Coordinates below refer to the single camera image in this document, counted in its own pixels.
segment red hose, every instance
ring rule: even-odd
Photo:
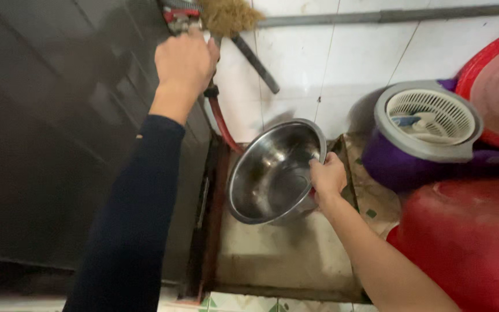
[[[209,104],[211,104],[211,110],[213,111],[213,116],[217,121],[218,129],[219,131],[221,131],[223,140],[225,140],[226,144],[228,144],[228,146],[230,146],[233,151],[237,152],[238,154],[244,153],[244,150],[238,144],[236,144],[236,142],[230,135],[230,132],[228,132],[228,128],[225,124],[225,119],[222,117],[221,107],[219,107],[218,105],[218,99],[216,97],[210,97]]]

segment person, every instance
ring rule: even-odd
[[[139,145],[93,224],[87,253],[63,311],[156,311],[161,264],[175,204],[184,124],[219,57],[213,39],[191,28],[157,47],[160,84]],[[340,192],[344,165],[334,153],[310,161],[315,200],[380,311],[459,311],[433,280],[378,237]]]

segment hand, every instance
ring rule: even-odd
[[[159,87],[150,114],[186,123],[193,103],[209,85],[218,57],[215,41],[205,43],[197,27],[160,44],[155,51]]]
[[[348,184],[344,164],[333,152],[327,154],[324,165],[316,159],[310,160],[309,165],[311,166],[311,183],[316,191],[315,201],[319,205],[321,198],[331,194],[340,195],[342,189]]]

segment dark blue sleeve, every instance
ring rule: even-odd
[[[63,311],[157,309],[184,128],[169,118],[148,116],[140,134],[92,226]]]

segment stainless steel bowl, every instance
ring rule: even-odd
[[[284,223],[316,207],[309,160],[324,162],[327,142],[319,127],[293,119],[265,131],[247,147],[228,181],[232,215],[242,223]]]

